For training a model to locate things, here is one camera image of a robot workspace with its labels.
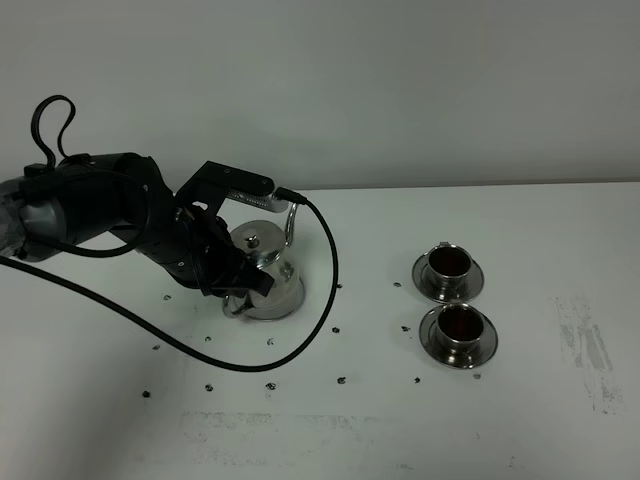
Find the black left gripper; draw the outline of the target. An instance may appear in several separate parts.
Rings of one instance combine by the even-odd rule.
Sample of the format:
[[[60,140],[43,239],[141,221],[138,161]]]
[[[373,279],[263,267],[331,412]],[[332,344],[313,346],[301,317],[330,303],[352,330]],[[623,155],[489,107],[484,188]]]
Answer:
[[[218,211],[230,190],[256,196],[274,192],[274,181],[263,175],[206,162],[174,196],[173,233],[186,253],[164,268],[179,284],[204,295],[265,297],[274,279],[236,247]]]

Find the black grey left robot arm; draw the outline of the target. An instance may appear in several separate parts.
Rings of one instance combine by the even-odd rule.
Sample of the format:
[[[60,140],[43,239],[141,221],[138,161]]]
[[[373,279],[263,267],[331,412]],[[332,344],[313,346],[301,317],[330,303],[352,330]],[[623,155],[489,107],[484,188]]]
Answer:
[[[148,156],[51,149],[40,120],[58,99],[44,99],[31,118],[44,162],[1,185],[4,255],[40,262],[58,253],[98,259],[136,251],[205,296],[269,293],[273,278],[234,245],[218,211],[229,198],[267,202],[271,179],[207,161],[172,191]]]

